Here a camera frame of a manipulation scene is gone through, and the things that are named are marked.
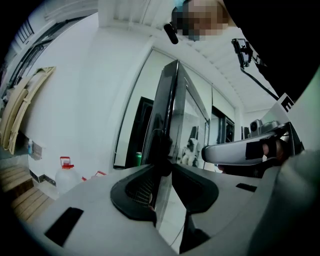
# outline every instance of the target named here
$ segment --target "plastic jug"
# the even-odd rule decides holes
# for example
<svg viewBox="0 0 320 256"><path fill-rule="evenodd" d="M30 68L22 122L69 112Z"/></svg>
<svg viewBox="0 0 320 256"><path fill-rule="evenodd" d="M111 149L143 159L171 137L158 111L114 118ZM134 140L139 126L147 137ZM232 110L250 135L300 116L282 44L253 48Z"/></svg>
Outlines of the plastic jug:
<svg viewBox="0 0 320 256"><path fill-rule="evenodd" d="M74 168L75 166L71 164L70 157L61 156L60 163L61 168L55 174L55 185L59 196L65 194L82 181L80 174Z"/></svg>

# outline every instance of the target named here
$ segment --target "wooden floor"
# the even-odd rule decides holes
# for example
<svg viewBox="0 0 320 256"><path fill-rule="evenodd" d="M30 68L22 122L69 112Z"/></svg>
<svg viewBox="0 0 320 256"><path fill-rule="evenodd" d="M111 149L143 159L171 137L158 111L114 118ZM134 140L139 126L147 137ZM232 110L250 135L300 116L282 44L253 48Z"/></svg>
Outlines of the wooden floor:
<svg viewBox="0 0 320 256"><path fill-rule="evenodd" d="M54 201L33 186L32 177L23 166L0 170L0 182L14 213L27 223L31 223Z"/></svg>

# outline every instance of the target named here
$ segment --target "white ceiling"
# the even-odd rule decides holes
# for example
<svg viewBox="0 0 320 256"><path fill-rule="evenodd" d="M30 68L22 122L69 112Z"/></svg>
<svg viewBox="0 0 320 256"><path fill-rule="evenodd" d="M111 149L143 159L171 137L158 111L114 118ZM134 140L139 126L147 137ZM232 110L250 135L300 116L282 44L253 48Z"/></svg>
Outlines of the white ceiling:
<svg viewBox="0 0 320 256"><path fill-rule="evenodd" d="M123 28L154 36L157 39L155 47L180 59L210 81L234 107L251 112L269 109L275 103L271 96L241 72L238 57L231 44L234 38L244 38L242 31L237 27L228 28L222 35L212 36L207 41L193 42L179 36L178 45L173 47L163 26L171 20L174 0L57 0L57 2L60 2L60 7L47 6L50 13L56 8L61 9L61 4L73 10L81 6L97 8L101 27ZM245 70L275 93L254 63Z"/></svg>

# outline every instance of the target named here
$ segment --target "curved wooden board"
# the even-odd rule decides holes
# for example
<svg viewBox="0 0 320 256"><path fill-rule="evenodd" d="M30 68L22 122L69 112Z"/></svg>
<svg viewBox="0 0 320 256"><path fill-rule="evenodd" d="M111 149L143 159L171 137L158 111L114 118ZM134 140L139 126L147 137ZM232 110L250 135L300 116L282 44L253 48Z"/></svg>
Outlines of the curved wooden board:
<svg viewBox="0 0 320 256"><path fill-rule="evenodd" d="M2 146L5 150L8 149L10 133L11 133L12 126L14 124L14 120L15 120L17 113L18 113L18 110L19 110L24 98L27 96L27 94L28 94L27 89L22 89L20 95L16 98L16 101L14 102L14 105L11 108L11 112L10 112L9 118L6 122L4 133L1 136Z"/></svg>
<svg viewBox="0 0 320 256"><path fill-rule="evenodd" d="M8 149L10 153L13 155L15 153L15 147L16 147L16 140L20 128L20 124L22 122L22 119L24 118L24 115L27 111L27 108L29 104L31 103L32 98L36 94L37 90L40 88L40 86L44 83L44 81L52 74L52 72L56 69L55 66L53 67L44 67L44 68L39 68L37 71L33 74L37 74L39 71L44 71L44 74L40 76L38 81L34 86L32 86L31 91L26 95L24 98L20 109L16 115L16 118L13 122L12 129L11 129L11 134L10 134L10 139L9 139L9 145Z"/></svg>
<svg viewBox="0 0 320 256"><path fill-rule="evenodd" d="M3 144L3 134L5 133L5 130L7 128L7 123L10 118L12 109L17 101L17 98L20 96L21 92L26 87L26 85L28 84L28 82L30 81L31 78L32 78L32 76L26 76L21 79L21 81L18 83L16 88L13 90L12 95L9 98L9 101L4 109L1 123L0 123L0 143L1 143L1 145Z"/></svg>

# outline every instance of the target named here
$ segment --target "black panel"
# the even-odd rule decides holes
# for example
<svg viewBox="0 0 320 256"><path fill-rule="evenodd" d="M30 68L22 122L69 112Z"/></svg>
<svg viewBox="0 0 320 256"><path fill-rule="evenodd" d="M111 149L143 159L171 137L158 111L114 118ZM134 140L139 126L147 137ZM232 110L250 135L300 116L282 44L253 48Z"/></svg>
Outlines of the black panel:
<svg viewBox="0 0 320 256"><path fill-rule="evenodd" d="M264 150L262 147L262 142L254 141L249 142L245 146L245 159L257 159L262 158L264 156Z"/></svg>
<svg viewBox="0 0 320 256"><path fill-rule="evenodd" d="M172 140L170 122L177 87L178 60L166 65L161 73L143 146L141 164L157 164L167 159Z"/></svg>
<svg viewBox="0 0 320 256"><path fill-rule="evenodd" d="M184 230L179 252L180 254L182 254L186 251L189 251L209 239L210 237L205 232L198 228L195 228L191 216L188 216L185 218Z"/></svg>
<svg viewBox="0 0 320 256"><path fill-rule="evenodd" d="M156 213L149 208L149 196L160 176L153 165L147 165L113 185L110 198L113 205L129 219L150 221L156 225Z"/></svg>
<svg viewBox="0 0 320 256"><path fill-rule="evenodd" d="M83 212L81 209L69 207L48 229L45 236L62 247Z"/></svg>
<svg viewBox="0 0 320 256"><path fill-rule="evenodd" d="M187 215L207 211L218 198L215 183L178 164L173 165L172 186L186 208Z"/></svg>
<svg viewBox="0 0 320 256"><path fill-rule="evenodd" d="M239 183L238 185L236 185L236 187L239 189L248 190L251 192L255 192L257 189L256 186L252 186L252 185L248 185L248 184L244 184L244 183Z"/></svg>
<svg viewBox="0 0 320 256"><path fill-rule="evenodd" d="M133 121L128 150L125 159L125 169L137 166L136 154L143 151L154 101L145 97L140 98Z"/></svg>

